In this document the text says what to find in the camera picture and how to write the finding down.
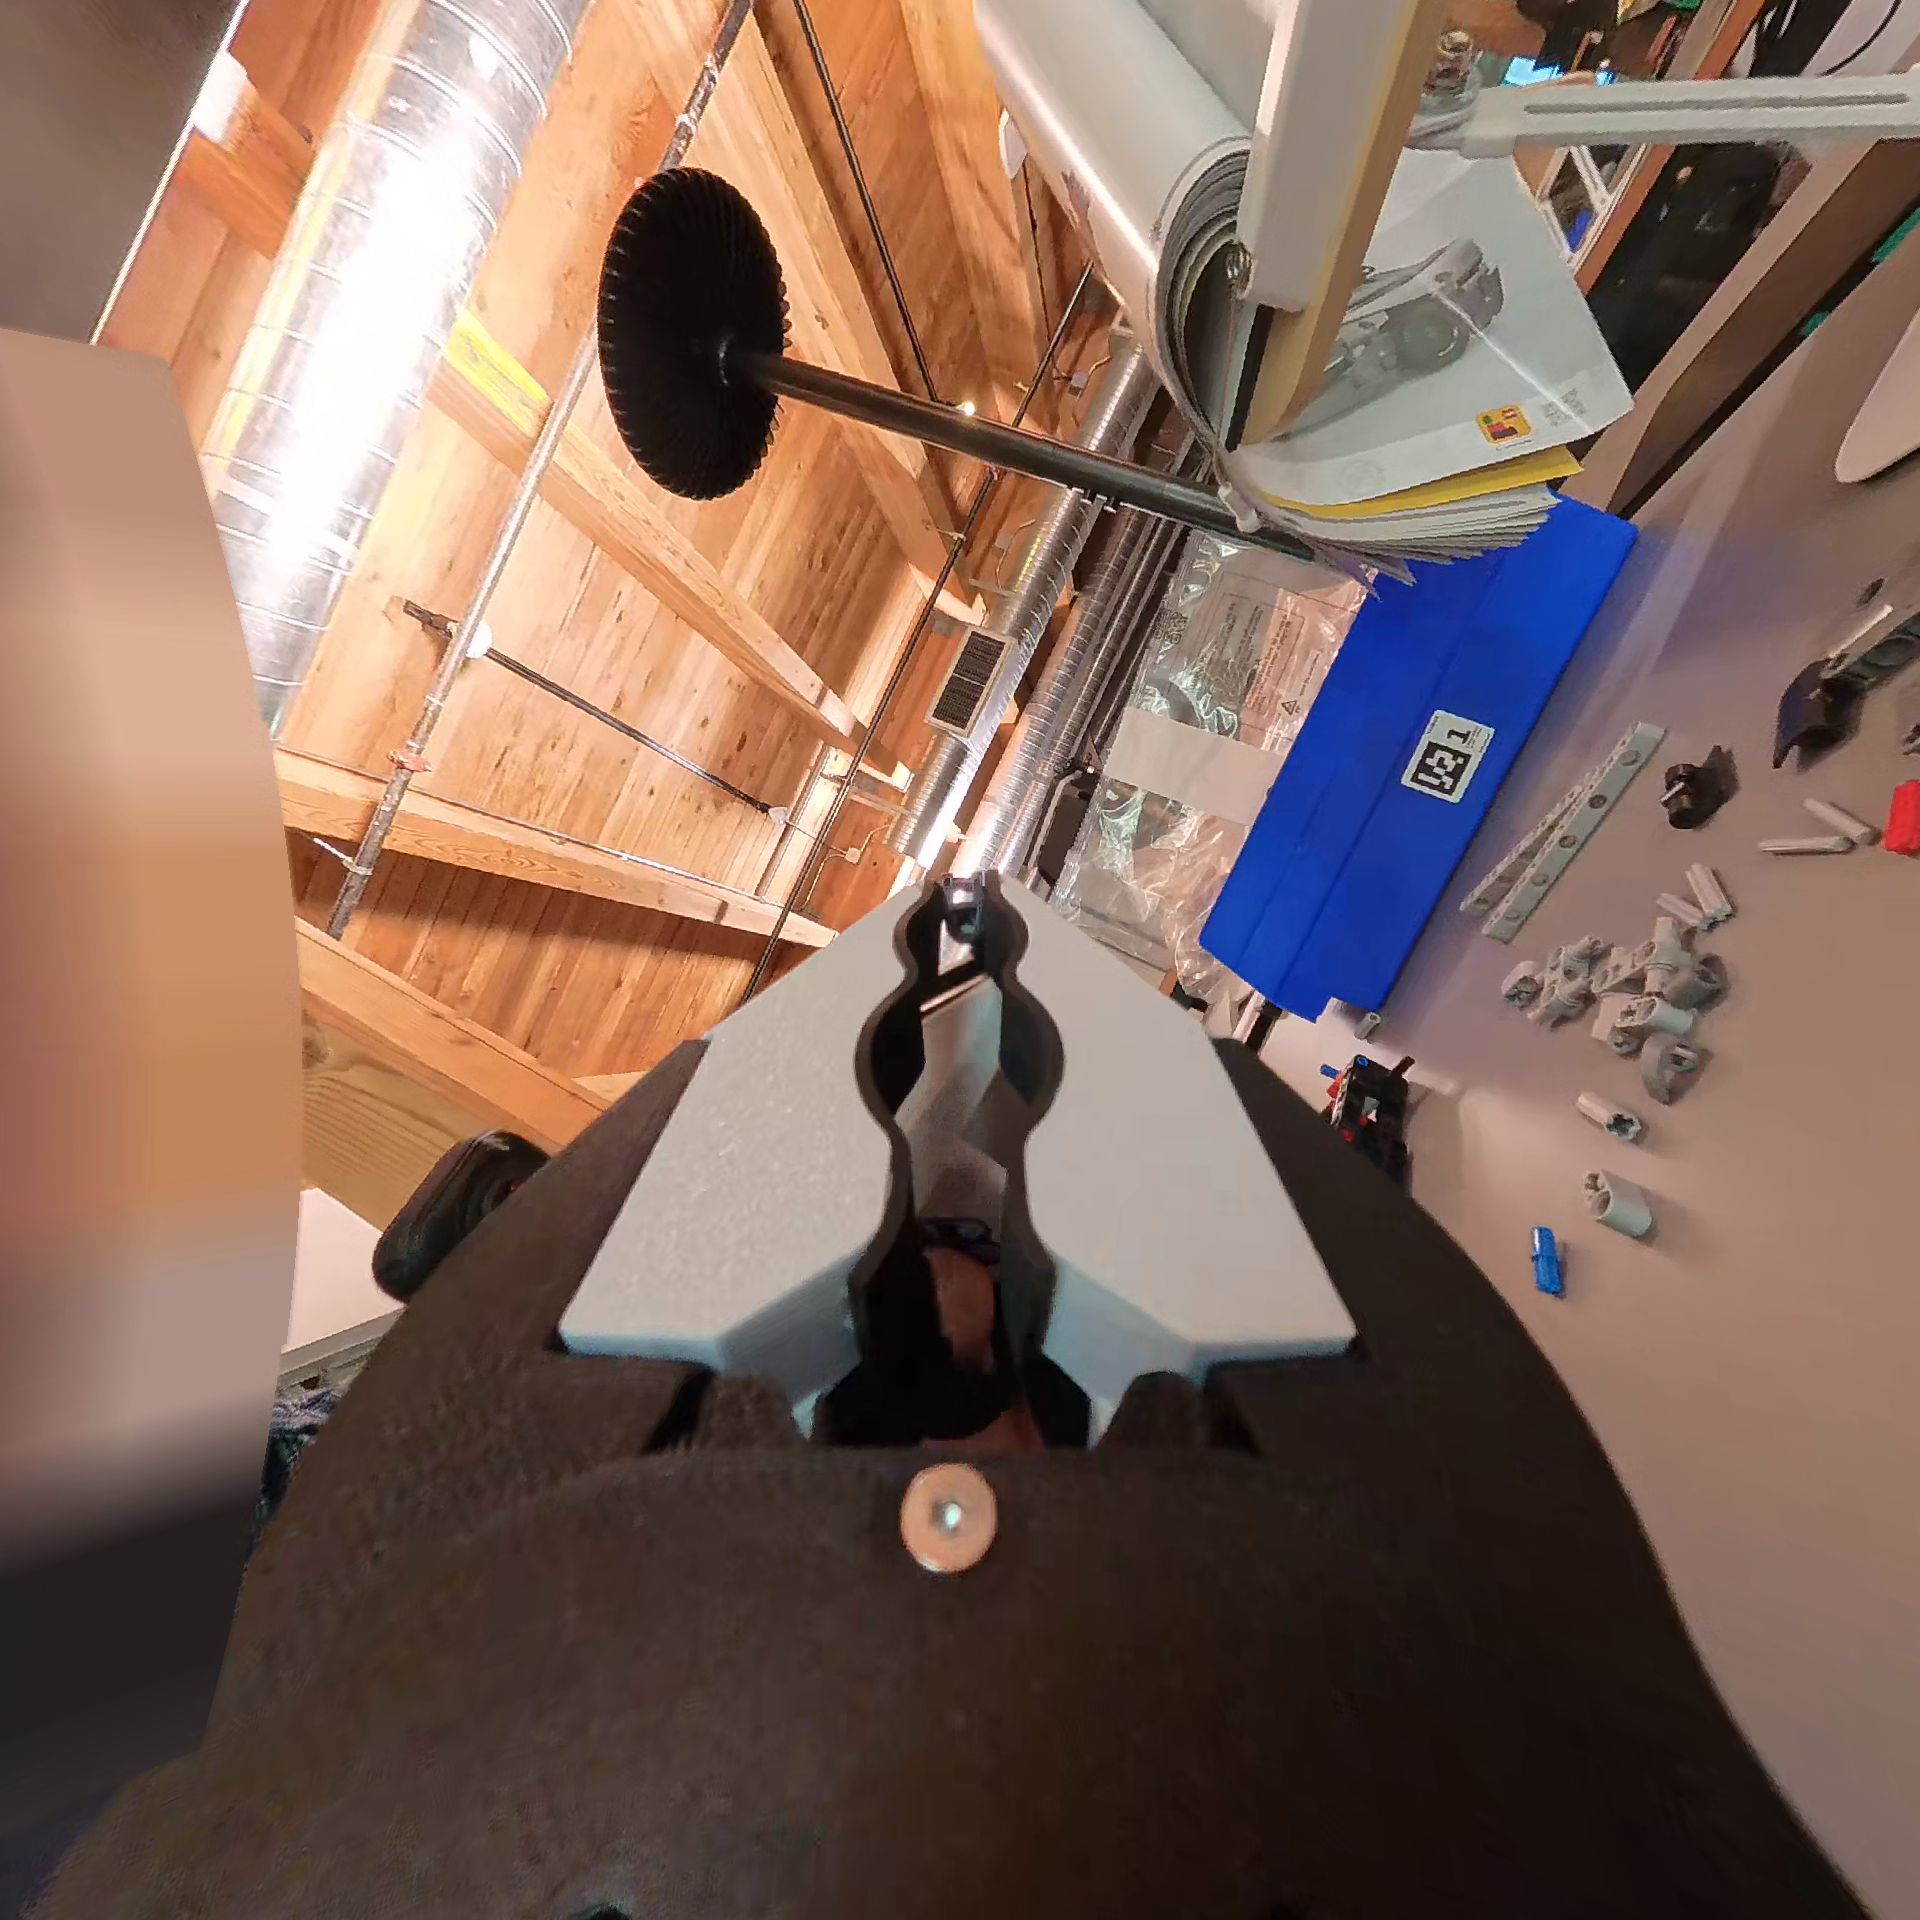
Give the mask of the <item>pile of light grey connectors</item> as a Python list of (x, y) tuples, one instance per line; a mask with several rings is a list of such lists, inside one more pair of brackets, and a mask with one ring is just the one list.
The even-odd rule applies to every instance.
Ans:
[(1562, 943), (1544, 963), (1511, 967), (1500, 1001), (1548, 1030), (1585, 1025), (1610, 1059), (1636, 1068), (1643, 1097), (1670, 1108), (1708, 1069), (1703, 1029), (1734, 993), (1730, 965), (1712, 934), (1734, 924), (1737, 906), (1703, 860), (1655, 906), (1640, 943), (1595, 934)]

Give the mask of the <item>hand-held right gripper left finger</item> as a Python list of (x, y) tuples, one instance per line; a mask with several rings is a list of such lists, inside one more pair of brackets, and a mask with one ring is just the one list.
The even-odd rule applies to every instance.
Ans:
[(918, 894), (721, 1021), (560, 1317), (572, 1356), (775, 1386), (810, 1429), (859, 1359), (852, 1276), (911, 1189)]

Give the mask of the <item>white articulated stand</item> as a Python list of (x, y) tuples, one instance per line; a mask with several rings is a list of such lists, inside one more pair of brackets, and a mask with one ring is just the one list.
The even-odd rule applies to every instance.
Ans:
[(1916, 139), (1919, 78), (1620, 81), (1431, 86), (1447, 5), (1282, 5), (1238, 211), (1252, 335), (1219, 430), (1225, 451), (1292, 428), (1322, 385), (1401, 150), (1473, 161), (1782, 137)]

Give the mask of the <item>blue plastic bin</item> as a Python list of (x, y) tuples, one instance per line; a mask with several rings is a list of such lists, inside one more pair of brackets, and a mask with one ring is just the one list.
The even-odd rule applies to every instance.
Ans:
[(1640, 532), (1559, 501), (1354, 618), (1198, 949), (1295, 1017), (1378, 1011)]

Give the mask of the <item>clear plastic bag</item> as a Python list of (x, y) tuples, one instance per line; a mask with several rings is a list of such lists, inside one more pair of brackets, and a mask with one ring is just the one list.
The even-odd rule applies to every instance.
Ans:
[(1050, 901), (1225, 1021), (1250, 996), (1201, 943), (1260, 807), (1370, 597), (1275, 551), (1188, 534), (1113, 716)]

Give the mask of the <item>black ribbed disc fixture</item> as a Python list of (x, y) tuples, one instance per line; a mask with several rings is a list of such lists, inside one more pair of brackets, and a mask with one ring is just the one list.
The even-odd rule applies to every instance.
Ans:
[(608, 241), (598, 355), (615, 433), (668, 494), (710, 501), (742, 489), (766, 461), (779, 399), (793, 399), (1196, 532), (1315, 557), (1280, 529), (1240, 526), (1217, 494), (1182, 476), (817, 369), (785, 346), (785, 276), (753, 204), (688, 166), (641, 183)]

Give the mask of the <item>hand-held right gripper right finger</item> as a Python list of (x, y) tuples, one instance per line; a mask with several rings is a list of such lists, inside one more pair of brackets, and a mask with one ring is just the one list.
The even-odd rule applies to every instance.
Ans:
[(1347, 1353), (1354, 1317), (1206, 1027), (1020, 882), (994, 902), (1015, 931), (1004, 1073), (1035, 1074), (1022, 1203), (1041, 1318), (1020, 1340), (1096, 1429), (1144, 1377)]

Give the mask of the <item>metal vent grille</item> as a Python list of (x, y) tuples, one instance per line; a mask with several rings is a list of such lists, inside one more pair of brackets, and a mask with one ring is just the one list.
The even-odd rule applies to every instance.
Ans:
[(998, 631), (980, 627), (961, 628), (947, 670), (929, 703), (926, 725), (948, 737), (971, 737), (1000, 681), (1009, 646), (1009, 637)]

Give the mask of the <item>lego instruction booklet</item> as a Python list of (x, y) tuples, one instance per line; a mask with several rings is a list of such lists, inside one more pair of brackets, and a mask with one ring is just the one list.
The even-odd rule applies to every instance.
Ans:
[(1526, 542), (1628, 387), (1511, 157), (1406, 146), (1329, 371), (1225, 451), (1252, 335), (1238, 237), (1282, 5), (974, 5), (1001, 121), (1186, 423), (1206, 486), (1335, 570)]

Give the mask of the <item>partly built lego model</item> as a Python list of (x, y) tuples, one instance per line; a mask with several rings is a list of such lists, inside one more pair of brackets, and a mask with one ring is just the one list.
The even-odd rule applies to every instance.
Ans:
[(1412, 1057), (1392, 1065), (1354, 1057), (1345, 1068), (1322, 1065), (1329, 1084), (1329, 1125), (1395, 1187), (1411, 1189), (1409, 1114)]

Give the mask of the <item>silver air duct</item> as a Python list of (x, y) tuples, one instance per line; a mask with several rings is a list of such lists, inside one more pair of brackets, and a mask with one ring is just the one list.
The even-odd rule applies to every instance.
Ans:
[(280, 737), (483, 269), (587, 3), (387, 5), (202, 467)]

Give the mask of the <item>black rounded object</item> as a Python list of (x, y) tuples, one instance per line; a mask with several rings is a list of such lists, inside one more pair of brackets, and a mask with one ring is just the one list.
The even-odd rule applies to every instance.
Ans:
[(450, 1253), (550, 1158), (537, 1142), (511, 1131), (455, 1142), (377, 1236), (370, 1259), (377, 1290), (401, 1305), (411, 1303)]

